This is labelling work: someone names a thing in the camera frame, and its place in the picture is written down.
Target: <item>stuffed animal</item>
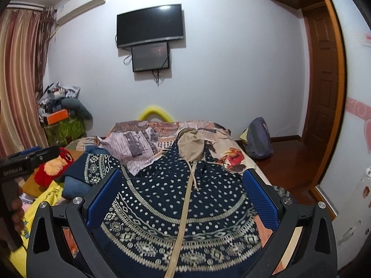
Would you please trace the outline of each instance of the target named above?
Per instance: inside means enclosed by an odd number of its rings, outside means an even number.
[[[48,188],[52,180],[59,177],[74,162],[68,150],[60,147],[59,157],[41,164],[35,174],[35,182]]]

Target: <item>white air conditioner unit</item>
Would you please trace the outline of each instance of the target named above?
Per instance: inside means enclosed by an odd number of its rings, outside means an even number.
[[[57,25],[63,25],[80,14],[105,4],[106,0],[70,0],[57,9]]]

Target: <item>yellow foam tube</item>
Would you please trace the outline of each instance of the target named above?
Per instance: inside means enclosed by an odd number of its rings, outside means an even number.
[[[144,112],[139,116],[138,120],[146,120],[146,118],[148,118],[148,116],[151,114],[156,114],[157,116],[161,117],[164,122],[173,122],[173,120],[168,114],[165,113],[164,110],[155,106],[146,108]]]

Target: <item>brown door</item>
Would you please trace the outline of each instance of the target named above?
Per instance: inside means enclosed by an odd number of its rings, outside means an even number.
[[[326,6],[303,11],[310,52],[310,89],[303,142],[323,156],[330,138],[338,95],[335,36]]]

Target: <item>brown patterned curtain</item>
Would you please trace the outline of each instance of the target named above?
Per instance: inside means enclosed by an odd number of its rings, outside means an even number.
[[[54,25],[54,7],[46,6],[41,12],[36,39],[35,95],[38,101],[43,95],[43,79],[48,56],[49,37]]]
[[[0,157],[47,147],[35,100],[36,55],[42,13],[6,9],[0,17]]]

